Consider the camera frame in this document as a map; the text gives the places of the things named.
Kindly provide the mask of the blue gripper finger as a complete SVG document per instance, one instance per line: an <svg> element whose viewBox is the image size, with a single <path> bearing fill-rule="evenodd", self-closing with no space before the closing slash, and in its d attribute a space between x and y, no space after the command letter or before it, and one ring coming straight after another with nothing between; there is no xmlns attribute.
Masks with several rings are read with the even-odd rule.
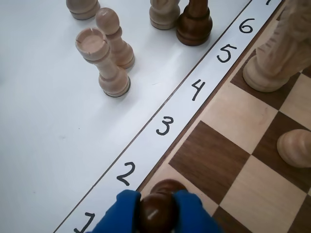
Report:
<svg viewBox="0 0 311 233"><path fill-rule="evenodd" d="M219 233L220 227L204 209L200 198L186 190L174 194L179 217L175 233Z"/></svg>
<svg viewBox="0 0 311 233"><path fill-rule="evenodd" d="M123 190L116 202L106 211L92 230L93 233L135 233L137 231L138 204L141 193Z"/></svg>

